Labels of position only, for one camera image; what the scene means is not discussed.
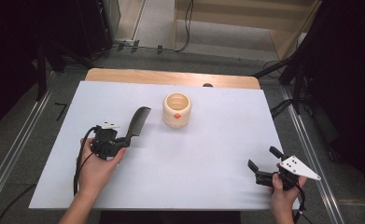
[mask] red sticker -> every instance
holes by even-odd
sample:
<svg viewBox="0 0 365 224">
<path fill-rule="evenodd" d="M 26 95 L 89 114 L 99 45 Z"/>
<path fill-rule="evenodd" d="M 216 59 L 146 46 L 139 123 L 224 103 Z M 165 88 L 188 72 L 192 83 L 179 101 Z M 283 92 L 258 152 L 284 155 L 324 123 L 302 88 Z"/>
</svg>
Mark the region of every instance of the red sticker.
<svg viewBox="0 0 365 224">
<path fill-rule="evenodd" d="M 180 119 L 181 117 L 182 116 L 180 114 L 178 114 L 178 113 L 174 114 L 174 118 L 176 118 L 176 119 Z"/>
</svg>

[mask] metal rail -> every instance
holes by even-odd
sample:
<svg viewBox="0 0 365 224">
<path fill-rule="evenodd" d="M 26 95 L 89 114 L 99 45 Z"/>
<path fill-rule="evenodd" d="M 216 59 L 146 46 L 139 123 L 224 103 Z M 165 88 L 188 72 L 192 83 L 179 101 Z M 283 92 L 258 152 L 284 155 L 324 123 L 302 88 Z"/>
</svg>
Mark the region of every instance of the metal rail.
<svg viewBox="0 0 365 224">
<path fill-rule="evenodd" d="M 0 165 L 0 193 L 3 186 L 7 182 L 14 165 L 19 159 L 19 156 L 24 149 L 25 143 L 30 137 L 32 130 L 34 129 L 40 115 L 42 114 L 43 109 L 45 108 L 46 103 L 51 96 L 54 83 L 57 81 L 57 79 L 58 75 L 55 72 L 51 72 L 48 78 L 48 90 L 45 92 L 42 100 L 35 103 L 30 115 L 22 125 L 19 134 L 13 142 L 13 145 L 10 147 L 10 150 Z"/>
<path fill-rule="evenodd" d="M 290 91 L 285 86 L 281 86 L 281 92 L 286 100 L 292 99 Z M 292 121 L 295 125 L 296 131 L 298 132 L 298 136 L 302 142 L 302 147 L 309 162 L 309 165 L 319 176 L 321 176 L 321 180 L 316 181 L 316 185 L 318 186 L 322 201 L 325 204 L 325 207 L 330 216 L 331 223 L 345 223 L 339 205 L 337 204 L 336 198 L 334 197 L 333 192 L 330 188 L 330 184 L 326 178 L 324 171 L 321 168 L 307 131 L 304 128 L 301 116 L 295 112 L 292 105 L 288 107 L 288 110 L 290 116 L 292 117 Z"/>
</svg>

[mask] gray floor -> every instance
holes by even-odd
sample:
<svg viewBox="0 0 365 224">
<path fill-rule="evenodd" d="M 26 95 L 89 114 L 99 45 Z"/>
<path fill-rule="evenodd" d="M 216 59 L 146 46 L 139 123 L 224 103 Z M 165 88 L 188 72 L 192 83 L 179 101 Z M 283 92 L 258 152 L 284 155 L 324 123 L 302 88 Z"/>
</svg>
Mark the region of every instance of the gray floor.
<svg viewBox="0 0 365 224">
<path fill-rule="evenodd" d="M 141 46 L 157 47 L 159 44 L 164 46 L 167 46 L 167 43 L 170 44 L 170 39 L 166 35 L 159 36 L 159 34 L 169 34 L 170 24 L 165 26 L 164 23 L 161 23 L 161 16 L 153 14 L 153 11 L 150 12 L 151 8 L 159 9 L 159 6 L 154 4 L 161 3 L 168 6 L 170 2 L 174 1 L 147 0 L 146 10 L 136 36 L 137 39 L 141 40 Z M 144 17 L 151 18 L 152 22 L 145 24 L 145 21 L 148 21 L 148 19 Z M 156 24 L 158 27 L 156 29 L 159 30 L 150 28 L 150 24 Z M 269 43 L 267 39 L 266 31 L 244 29 L 241 32 L 249 32 L 249 34 L 238 35 L 233 41 L 225 42 L 223 41 L 224 38 L 212 38 L 211 36 L 214 34 L 218 34 L 215 36 L 224 36 L 230 32 L 238 33 L 238 29 L 241 28 L 214 27 L 204 23 L 198 23 L 197 25 L 199 25 L 196 26 L 199 29 L 192 27 L 192 31 L 195 29 L 200 30 L 202 35 L 192 33 L 192 42 L 187 52 L 164 52 L 161 55 L 157 55 L 155 50 L 140 49 L 136 53 L 131 54 L 129 49 L 125 49 L 123 51 L 108 52 L 94 63 L 99 67 L 105 68 L 133 68 L 249 76 L 259 72 L 266 62 L 276 60 L 276 54 L 272 49 L 271 42 Z M 178 39 L 183 42 L 183 36 L 180 36 Z M 69 104 L 72 101 L 78 82 L 83 80 L 86 74 L 87 69 L 80 64 L 70 64 L 65 68 L 64 73 L 54 75 L 56 83 L 53 85 L 46 107 L 37 120 L 36 126 L 25 143 L 19 159 L 0 192 L 0 214 L 15 197 L 40 177 L 63 123 L 64 115 L 60 121 L 56 121 L 62 109 L 55 105 L 55 103 Z M 277 77 L 279 74 L 273 72 L 271 76 Z M 269 108 L 278 105 L 284 100 L 281 94 L 281 87 L 277 84 L 276 79 L 263 77 L 260 79 L 260 86 L 265 92 Z M 35 95 L 36 87 L 32 87 L 1 121 L 0 164 L 33 109 Z M 365 182 L 362 174 L 348 164 L 331 162 L 328 158 L 327 145 L 322 139 L 315 121 L 307 115 L 304 109 L 302 109 L 302 119 L 345 223 L 365 223 Z M 301 160 L 306 161 L 302 143 L 287 110 L 275 118 L 274 125 L 285 152 L 289 155 L 294 154 Z M 307 211 L 305 214 L 308 218 L 313 223 L 331 223 L 329 212 L 324 203 L 326 198 L 321 195 L 317 183 L 310 180 L 304 189 L 307 197 Z M 20 198 L 9 209 L 2 223 L 56 223 L 64 211 L 28 209 L 33 193 L 34 191 L 31 190 Z M 97 223 L 98 218 L 99 212 L 93 211 L 89 223 Z M 242 212 L 242 220 L 244 224 L 274 223 L 270 211 L 244 211 Z M 308 222 L 301 217 L 299 223 Z"/>
</svg>

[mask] wooden table edge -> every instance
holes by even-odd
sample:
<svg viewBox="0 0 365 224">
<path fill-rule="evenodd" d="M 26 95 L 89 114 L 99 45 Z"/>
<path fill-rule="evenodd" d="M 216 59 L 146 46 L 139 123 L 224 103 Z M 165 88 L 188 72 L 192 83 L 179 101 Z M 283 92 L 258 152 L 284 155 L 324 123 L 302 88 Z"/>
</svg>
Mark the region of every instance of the wooden table edge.
<svg viewBox="0 0 365 224">
<path fill-rule="evenodd" d="M 136 69 L 92 68 L 85 80 L 181 86 L 202 86 L 209 83 L 214 87 L 221 88 L 260 90 L 259 81 L 255 77 Z"/>
</svg>

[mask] finger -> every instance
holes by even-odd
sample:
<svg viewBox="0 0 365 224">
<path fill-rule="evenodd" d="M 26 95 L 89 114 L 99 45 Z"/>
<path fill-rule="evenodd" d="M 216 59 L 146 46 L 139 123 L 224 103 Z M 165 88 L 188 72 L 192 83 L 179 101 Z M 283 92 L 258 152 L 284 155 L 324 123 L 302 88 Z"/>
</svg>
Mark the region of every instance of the finger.
<svg viewBox="0 0 365 224">
<path fill-rule="evenodd" d="M 93 140 L 94 140 L 93 138 L 86 139 L 86 142 L 84 143 L 83 151 L 91 151 L 91 144 L 92 144 Z"/>
<path fill-rule="evenodd" d="M 280 179 L 280 176 L 278 174 L 273 175 L 273 187 L 274 187 L 274 192 L 283 190 L 282 180 Z"/>
<path fill-rule="evenodd" d="M 84 140 L 84 138 L 80 138 L 80 145 L 82 145 L 82 143 L 83 143 L 83 140 Z M 93 138 L 87 138 L 86 139 L 86 142 L 84 143 L 84 147 L 86 147 L 87 145 L 91 145 L 92 144 L 92 141 L 93 141 L 94 139 Z"/>
<path fill-rule="evenodd" d="M 113 163 L 114 165 L 118 165 L 118 164 L 119 164 L 119 162 L 123 159 L 123 157 L 124 157 L 124 153 L 126 153 L 126 150 L 127 150 L 127 148 L 126 148 L 126 147 L 123 147 L 123 148 L 121 148 L 121 149 L 119 150 L 118 154 L 116 154 L 116 157 L 115 157 L 115 158 L 113 158 L 113 160 L 112 160 L 112 163 Z"/>
<path fill-rule="evenodd" d="M 303 188 L 303 186 L 305 185 L 306 181 L 307 181 L 307 177 L 302 176 L 302 175 L 299 176 L 299 186 L 301 188 Z"/>
</svg>

